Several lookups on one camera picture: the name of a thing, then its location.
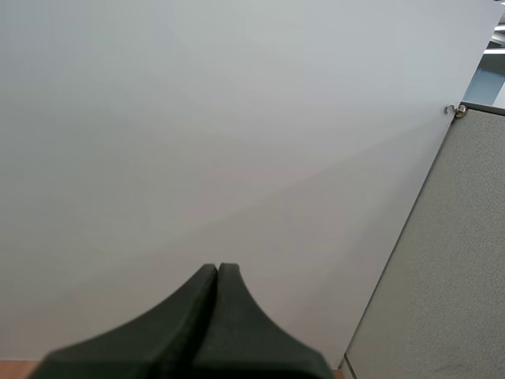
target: wooden floor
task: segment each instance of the wooden floor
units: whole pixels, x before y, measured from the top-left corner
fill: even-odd
[[[26,379],[39,361],[0,361],[0,379]],[[335,370],[335,379],[345,379],[341,370]]]

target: black rubber object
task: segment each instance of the black rubber object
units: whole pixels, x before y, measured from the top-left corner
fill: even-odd
[[[275,325],[238,265],[204,265],[119,328],[49,354],[31,379],[332,379],[323,357]]]
[[[232,264],[219,268],[214,312],[193,368],[202,378],[333,378],[320,353],[261,310]]]
[[[187,378],[215,302],[217,270],[204,265],[152,310],[49,354],[31,379]]]

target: gray cubicle wall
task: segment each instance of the gray cubicle wall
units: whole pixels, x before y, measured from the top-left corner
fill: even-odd
[[[346,357],[358,379],[505,377],[504,116],[453,123]]]

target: white panel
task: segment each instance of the white panel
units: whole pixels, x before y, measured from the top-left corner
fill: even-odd
[[[501,9],[3,2],[0,355],[105,331],[233,261],[336,366]]]
[[[505,108],[505,89],[503,89],[503,85],[498,92],[498,96],[495,99],[495,102],[492,106],[497,108]]]

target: white board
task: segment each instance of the white board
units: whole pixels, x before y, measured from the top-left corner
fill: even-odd
[[[237,262],[340,361],[502,6],[7,1],[0,356]]]

